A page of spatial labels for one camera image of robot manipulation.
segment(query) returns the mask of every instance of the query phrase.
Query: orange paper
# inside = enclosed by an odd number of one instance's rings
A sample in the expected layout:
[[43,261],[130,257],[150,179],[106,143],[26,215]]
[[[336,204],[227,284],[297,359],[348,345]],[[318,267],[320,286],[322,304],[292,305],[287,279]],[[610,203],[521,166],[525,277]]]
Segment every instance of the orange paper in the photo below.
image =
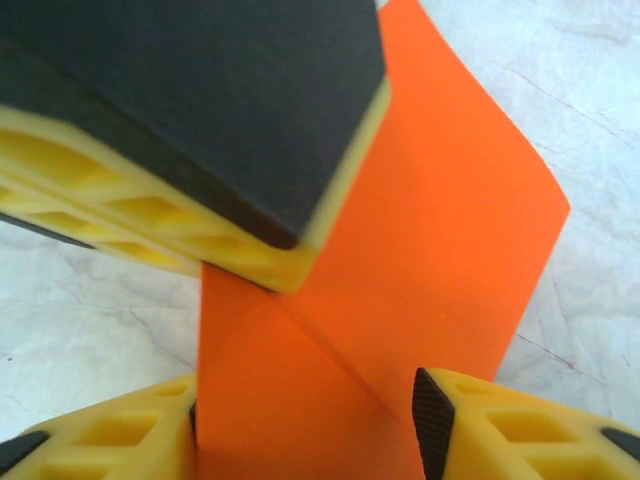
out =
[[203,269],[203,479],[420,478],[416,368],[491,379],[567,217],[419,4],[380,20],[390,111],[306,284]]

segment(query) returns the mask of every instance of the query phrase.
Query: white marble surface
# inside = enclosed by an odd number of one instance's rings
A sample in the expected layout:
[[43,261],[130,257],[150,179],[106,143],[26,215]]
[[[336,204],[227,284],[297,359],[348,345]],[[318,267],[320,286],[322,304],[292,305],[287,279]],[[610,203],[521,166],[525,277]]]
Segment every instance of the white marble surface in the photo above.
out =
[[[424,5],[573,206],[498,381],[640,428],[640,3]],[[0,440],[191,370],[197,308],[194,280],[0,224]]]

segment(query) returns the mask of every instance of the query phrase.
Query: black rubber tip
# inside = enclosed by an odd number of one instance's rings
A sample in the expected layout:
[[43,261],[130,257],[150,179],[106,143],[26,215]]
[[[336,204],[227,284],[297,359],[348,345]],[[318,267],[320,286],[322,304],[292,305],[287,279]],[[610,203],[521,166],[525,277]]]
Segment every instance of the black rubber tip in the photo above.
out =
[[640,437],[617,428],[603,428],[602,434],[640,462]]
[[424,474],[429,480],[442,480],[456,409],[424,368],[416,372],[412,413]]
[[0,477],[48,439],[47,432],[31,432],[0,443]]
[[196,436],[196,404],[195,402],[189,409],[189,420],[191,420],[191,430],[193,431],[193,436]]
[[51,230],[33,225],[32,223],[25,222],[18,218],[10,217],[9,215],[5,215],[4,213],[0,213],[0,222],[9,223],[11,225],[15,225],[16,227],[26,228],[27,230],[39,233],[40,235],[44,235],[45,237],[53,238],[54,240],[68,243],[70,245],[75,245],[76,247],[93,248],[91,245],[80,242],[79,240],[75,240],[65,235],[60,235],[59,233],[52,232]]

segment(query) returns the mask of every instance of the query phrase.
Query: black foam block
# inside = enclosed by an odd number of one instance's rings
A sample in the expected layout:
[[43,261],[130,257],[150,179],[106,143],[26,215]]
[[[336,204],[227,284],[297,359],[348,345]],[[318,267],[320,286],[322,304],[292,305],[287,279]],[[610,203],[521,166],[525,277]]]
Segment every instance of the black foam block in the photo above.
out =
[[0,104],[299,241],[384,77],[373,0],[3,0]]

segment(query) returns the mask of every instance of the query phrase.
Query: yellow plastic base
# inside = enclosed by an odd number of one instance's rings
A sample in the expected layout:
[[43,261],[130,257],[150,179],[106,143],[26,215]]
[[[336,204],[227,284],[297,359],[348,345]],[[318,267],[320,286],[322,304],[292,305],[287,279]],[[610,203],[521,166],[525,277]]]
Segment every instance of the yellow plastic base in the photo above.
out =
[[610,419],[472,377],[429,370],[455,407],[444,480],[635,480],[640,463],[602,433]]
[[55,418],[2,480],[195,480],[194,375]]
[[69,124],[1,105],[0,211],[162,269],[198,276],[205,261],[294,291],[325,243],[389,100],[385,79],[293,250],[265,244]]

